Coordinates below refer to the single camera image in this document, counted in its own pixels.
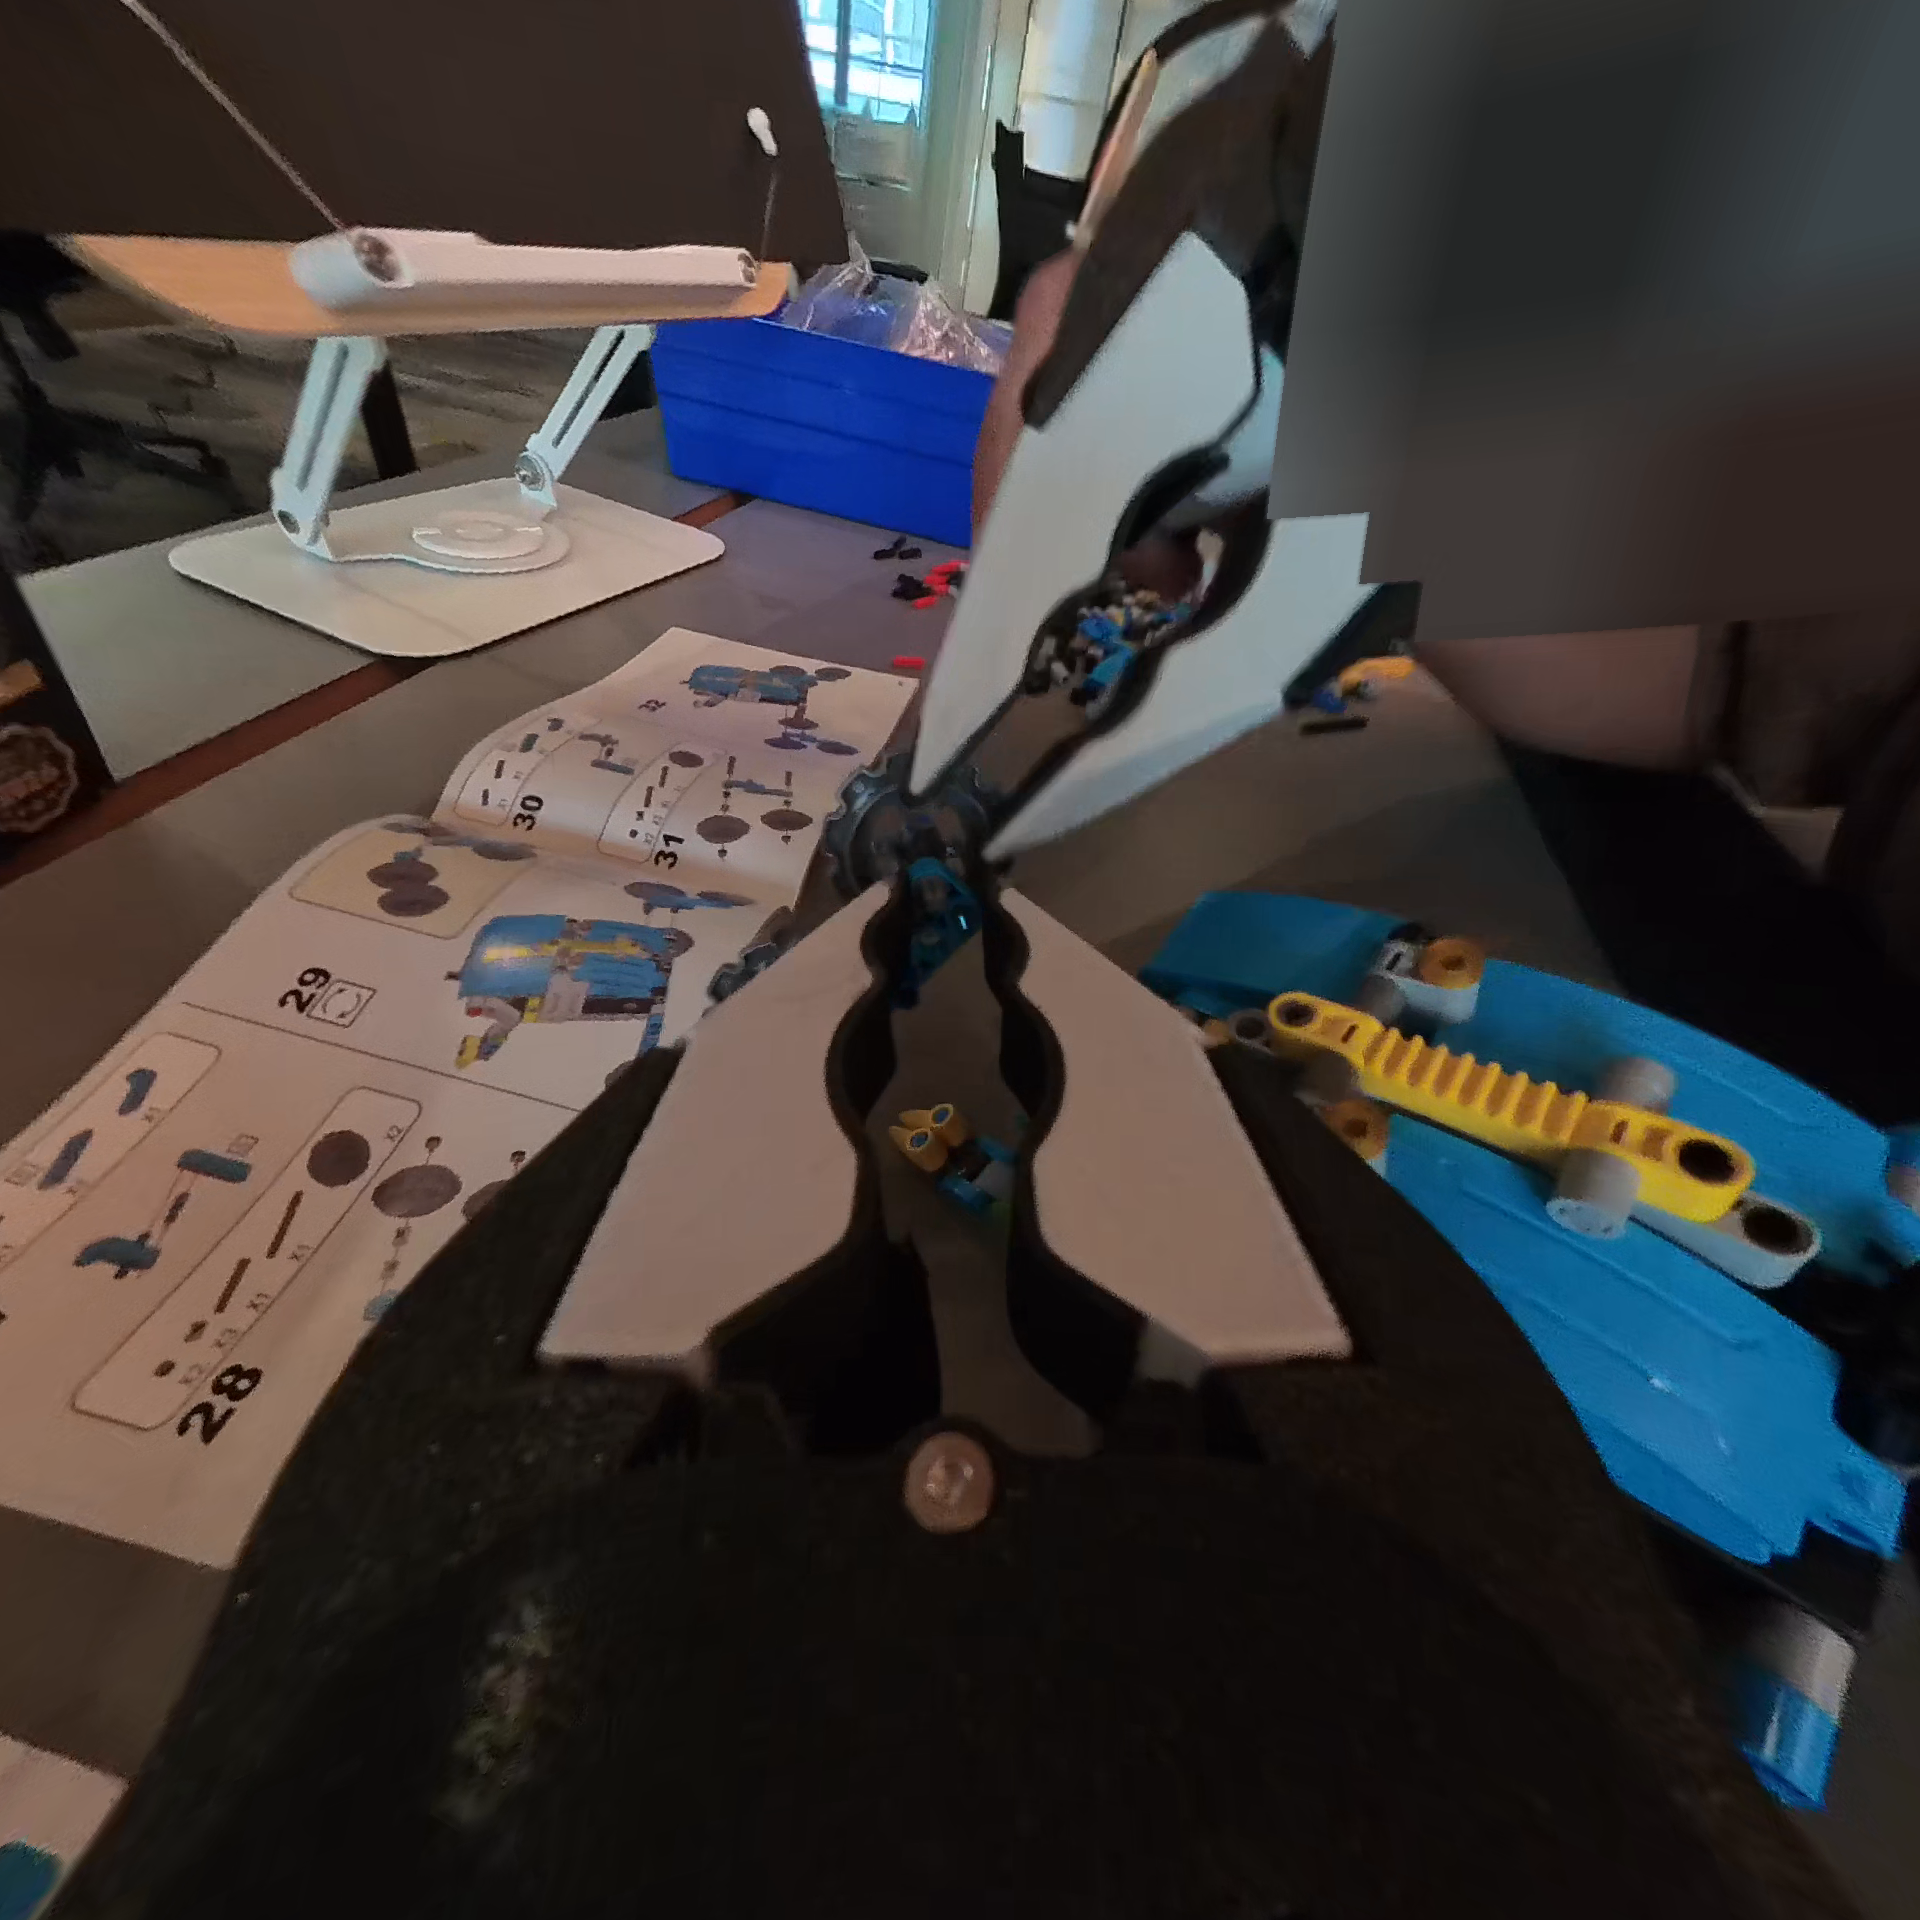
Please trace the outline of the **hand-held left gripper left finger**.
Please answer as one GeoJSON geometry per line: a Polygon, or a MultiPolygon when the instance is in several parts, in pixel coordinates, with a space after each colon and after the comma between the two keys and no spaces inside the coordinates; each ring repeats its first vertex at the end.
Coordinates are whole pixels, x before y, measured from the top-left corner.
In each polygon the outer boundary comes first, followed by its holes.
{"type": "Polygon", "coordinates": [[[552,1363],[707,1379],[731,1323],[852,1224],[829,1044],[875,984],[878,881],[707,1009],[539,1335],[552,1363]]]}

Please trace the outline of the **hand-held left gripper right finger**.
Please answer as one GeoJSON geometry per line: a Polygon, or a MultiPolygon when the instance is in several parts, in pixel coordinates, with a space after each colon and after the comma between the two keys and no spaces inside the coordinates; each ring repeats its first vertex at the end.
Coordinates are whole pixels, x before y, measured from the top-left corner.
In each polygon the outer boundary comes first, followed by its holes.
{"type": "Polygon", "coordinates": [[[1197,1024],[1020,894],[989,911],[1021,1227],[1135,1329],[1124,1370],[1343,1361],[1352,1338],[1197,1024]]]}

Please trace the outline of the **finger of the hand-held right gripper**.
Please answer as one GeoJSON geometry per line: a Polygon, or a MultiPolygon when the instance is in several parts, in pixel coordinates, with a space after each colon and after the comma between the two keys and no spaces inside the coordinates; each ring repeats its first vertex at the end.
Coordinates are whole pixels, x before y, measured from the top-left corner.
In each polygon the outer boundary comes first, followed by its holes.
{"type": "Polygon", "coordinates": [[[1088,826],[1265,724],[1369,595],[1369,515],[1222,521],[1212,573],[1170,636],[1129,660],[1091,715],[1013,784],[981,841],[1010,861],[1088,826]]]}
{"type": "Polygon", "coordinates": [[[923,684],[911,796],[994,730],[1043,624],[1107,572],[1147,486],[1210,455],[1256,397],[1243,285],[1182,232],[1045,421],[1020,430],[923,684]]]}

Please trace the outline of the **blue beam with grey wheels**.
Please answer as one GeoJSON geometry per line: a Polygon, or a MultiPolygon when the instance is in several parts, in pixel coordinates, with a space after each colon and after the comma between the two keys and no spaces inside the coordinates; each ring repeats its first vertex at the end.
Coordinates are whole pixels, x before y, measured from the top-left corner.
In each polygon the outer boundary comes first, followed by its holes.
{"type": "Polygon", "coordinates": [[[847,903],[870,888],[904,913],[882,971],[891,1009],[913,1009],[933,973],[972,944],[985,917],[973,861],[995,794],[967,765],[913,797],[908,761],[899,748],[844,782],[798,870],[798,891],[760,907],[742,954],[711,971],[711,1000],[731,996],[800,940],[800,906],[847,903]]]}

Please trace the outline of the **black chair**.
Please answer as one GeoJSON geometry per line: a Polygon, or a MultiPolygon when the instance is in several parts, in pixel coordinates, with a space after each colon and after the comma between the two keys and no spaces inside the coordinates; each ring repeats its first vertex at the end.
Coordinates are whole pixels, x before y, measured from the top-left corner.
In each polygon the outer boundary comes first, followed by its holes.
{"type": "Polygon", "coordinates": [[[992,133],[992,181],[998,252],[985,312],[995,321],[1012,321],[1034,269],[1070,246],[1088,181],[1031,168],[1023,133],[1003,119],[995,119],[992,133]]]}

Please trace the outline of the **small yellow blue brick piece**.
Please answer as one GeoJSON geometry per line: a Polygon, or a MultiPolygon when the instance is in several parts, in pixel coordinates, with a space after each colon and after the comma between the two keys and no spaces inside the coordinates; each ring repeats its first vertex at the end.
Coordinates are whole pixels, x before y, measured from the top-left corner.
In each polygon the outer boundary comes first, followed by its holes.
{"type": "Polygon", "coordinates": [[[973,1129],[954,1104],[899,1112],[885,1136],[911,1168],[967,1212],[985,1215],[1012,1201],[1015,1152],[973,1129]]]}

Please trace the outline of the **clear bags of parts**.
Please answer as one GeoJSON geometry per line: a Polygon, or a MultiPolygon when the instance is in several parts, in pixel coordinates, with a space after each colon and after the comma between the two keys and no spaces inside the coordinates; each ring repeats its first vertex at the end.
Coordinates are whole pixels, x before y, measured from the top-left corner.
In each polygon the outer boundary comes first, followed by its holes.
{"type": "Polygon", "coordinates": [[[1010,319],[973,316],[940,283],[882,269],[864,253],[811,271],[780,305],[778,324],[985,375],[1001,371],[1013,338],[1010,319]]]}

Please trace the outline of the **blue plastic bin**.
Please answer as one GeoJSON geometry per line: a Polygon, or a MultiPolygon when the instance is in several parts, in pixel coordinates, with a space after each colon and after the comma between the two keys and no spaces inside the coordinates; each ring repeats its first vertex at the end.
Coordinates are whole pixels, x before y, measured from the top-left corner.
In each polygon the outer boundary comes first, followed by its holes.
{"type": "Polygon", "coordinates": [[[970,548],[989,371],[775,318],[664,321],[648,355],[684,482],[970,548]]]}

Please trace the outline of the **bright window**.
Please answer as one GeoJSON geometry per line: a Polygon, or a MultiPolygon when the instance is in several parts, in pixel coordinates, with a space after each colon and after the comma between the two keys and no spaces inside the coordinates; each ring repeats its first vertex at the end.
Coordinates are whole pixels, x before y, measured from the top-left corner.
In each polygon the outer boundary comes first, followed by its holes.
{"type": "Polygon", "coordinates": [[[798,2],[821,110],[882,125],[919,125],[938,2],[798,2]]]}

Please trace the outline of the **blue toy robot body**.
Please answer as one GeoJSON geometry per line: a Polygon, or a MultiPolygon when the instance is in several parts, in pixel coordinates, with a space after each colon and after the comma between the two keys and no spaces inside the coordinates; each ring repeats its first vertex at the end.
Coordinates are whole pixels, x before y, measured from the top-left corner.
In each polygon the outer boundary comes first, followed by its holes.
{"type": "Polygon", "coordinates": [[[1141,971],[1488,1283],[1616,1488],[1702,1560],[1736,1743],[1826,1800],[1915,1479],[1915,1120],[1390,913],[1208,891],[1141,971]]]}

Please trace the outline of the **white instruction booklet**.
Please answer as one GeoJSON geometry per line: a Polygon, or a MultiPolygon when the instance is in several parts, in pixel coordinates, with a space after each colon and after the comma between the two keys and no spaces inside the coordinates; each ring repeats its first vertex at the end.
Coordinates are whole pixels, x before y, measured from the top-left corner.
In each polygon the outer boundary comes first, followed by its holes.
{"type": "Polygon", "coordinates": [[[774,935],[913,694],[673,628],[280,875],[3,1146],[3,1508],[227,1570],[373,1322],[774,935]]]}

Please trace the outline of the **white tube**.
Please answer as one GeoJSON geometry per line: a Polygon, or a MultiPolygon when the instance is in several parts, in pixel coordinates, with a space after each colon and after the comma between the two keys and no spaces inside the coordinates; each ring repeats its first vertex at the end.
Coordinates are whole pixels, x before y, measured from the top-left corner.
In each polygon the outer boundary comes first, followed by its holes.
{"type": "Polygon", "coordinates": [[[348,228],[287,253],[300,289],[336,316],[605,305],[619,319],[723,305],[755,285],[739,248],[497,244],[471,232],[348,228]]]}

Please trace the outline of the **dark backdrop panel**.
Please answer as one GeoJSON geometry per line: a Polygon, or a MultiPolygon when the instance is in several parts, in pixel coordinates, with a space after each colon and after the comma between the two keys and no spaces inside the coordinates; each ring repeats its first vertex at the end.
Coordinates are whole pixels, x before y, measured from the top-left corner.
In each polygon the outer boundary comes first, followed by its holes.
{"type": "Polygon", "coordinates": [[[729,246],[846,216],[783,2],[6,2],[2,226],[729,246]]]}

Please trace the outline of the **blue robot kit box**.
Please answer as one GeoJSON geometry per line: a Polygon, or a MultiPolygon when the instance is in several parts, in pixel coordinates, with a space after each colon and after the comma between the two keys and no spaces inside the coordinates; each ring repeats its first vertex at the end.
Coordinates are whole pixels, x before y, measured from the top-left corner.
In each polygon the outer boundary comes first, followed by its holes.
{"type": "Polygon", "coordinates": [[[2,874],[114,785],[81,702],[14,573],[2,570],[2,874]]]}

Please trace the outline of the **blue sticker sheet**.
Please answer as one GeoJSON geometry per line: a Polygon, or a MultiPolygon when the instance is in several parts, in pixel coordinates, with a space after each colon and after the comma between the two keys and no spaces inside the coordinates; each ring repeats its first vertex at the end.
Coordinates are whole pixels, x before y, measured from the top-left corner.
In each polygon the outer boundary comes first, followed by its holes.
{"type": "Polygon", "coordinates": [[[36,1917],[127,1789],[58,1751],[2,1736],[2,1917],[36,1917]]]}

